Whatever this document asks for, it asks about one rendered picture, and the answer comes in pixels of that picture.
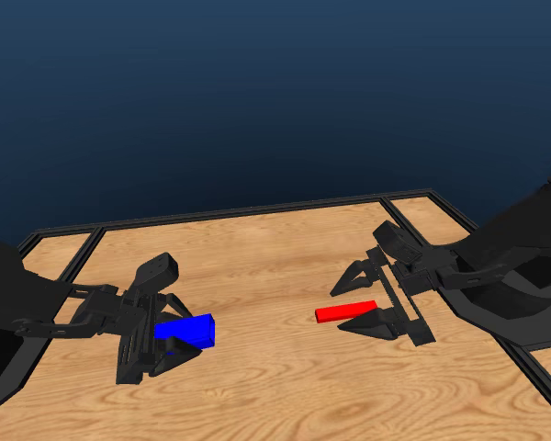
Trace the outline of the thin red peg bar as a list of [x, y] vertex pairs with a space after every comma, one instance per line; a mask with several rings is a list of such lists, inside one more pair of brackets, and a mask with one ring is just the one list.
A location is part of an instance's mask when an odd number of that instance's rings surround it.
[[319, 308], [314, 311], [317, 323], [338, 322], [356, 318], [366, 312], [375, 310], [377, 303], [374, 300], [348, 303], [343, 305]]

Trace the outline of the blue hollow socket block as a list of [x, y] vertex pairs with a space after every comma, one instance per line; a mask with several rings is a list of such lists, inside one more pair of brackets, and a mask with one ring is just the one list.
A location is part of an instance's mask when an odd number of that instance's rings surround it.
[[154, 338], [166, 354], [199, 353], [215, 345], [216, 325], [211, 314], [157, 323]]

